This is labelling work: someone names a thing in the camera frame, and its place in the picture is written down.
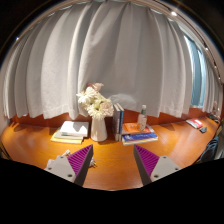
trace white vase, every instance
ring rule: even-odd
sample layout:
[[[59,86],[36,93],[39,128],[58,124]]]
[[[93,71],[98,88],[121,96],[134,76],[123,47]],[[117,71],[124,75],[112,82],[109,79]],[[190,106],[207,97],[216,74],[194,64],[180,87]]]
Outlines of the white vase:
[[[102,142],[107,139],[107,129],[105,120],[92,118],[91,139],[96,142]]]

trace window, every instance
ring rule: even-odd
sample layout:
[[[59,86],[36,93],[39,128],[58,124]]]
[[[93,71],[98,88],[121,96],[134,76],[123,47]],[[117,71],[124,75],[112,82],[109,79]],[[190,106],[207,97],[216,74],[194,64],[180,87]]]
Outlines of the window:
[[[185,35],[184,37],[191,58],[191,69],[192,69],[191,105],[197,107],[203,107],[205,86],[206,86],[206,70],[205,70],[204,56],[193,40],[191,40],[187,35]]]

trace bottle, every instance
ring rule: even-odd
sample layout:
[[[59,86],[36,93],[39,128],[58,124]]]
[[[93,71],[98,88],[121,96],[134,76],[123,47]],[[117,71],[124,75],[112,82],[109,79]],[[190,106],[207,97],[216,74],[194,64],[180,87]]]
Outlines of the bottle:
[[[137,121],[137,128],[139,131],[143,131],[145,129],[147,122],[147,115],[146,115],[146,105],[142,105],[142,111],[138,115],[138,121]]]

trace notebook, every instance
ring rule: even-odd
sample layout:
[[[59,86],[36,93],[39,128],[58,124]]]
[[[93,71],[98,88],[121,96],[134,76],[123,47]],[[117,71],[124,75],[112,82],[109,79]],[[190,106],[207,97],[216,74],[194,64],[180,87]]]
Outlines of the notebook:
[[[89,122],[65,121],[61,126],[62,135],[88,137]]]

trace flower bouquet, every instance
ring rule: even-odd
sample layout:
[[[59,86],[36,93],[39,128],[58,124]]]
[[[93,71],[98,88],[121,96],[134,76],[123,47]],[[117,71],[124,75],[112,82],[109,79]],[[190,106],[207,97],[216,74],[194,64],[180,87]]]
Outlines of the flower bouquet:
[[[107,138],[107,131],[104,118],[113,116],[113,104],[110,99],[103,97],[99,91],[102,83],[88,83],[85,91],[76,94],[78,103],[92,117],[91,138],[94,141],[104,141]]]

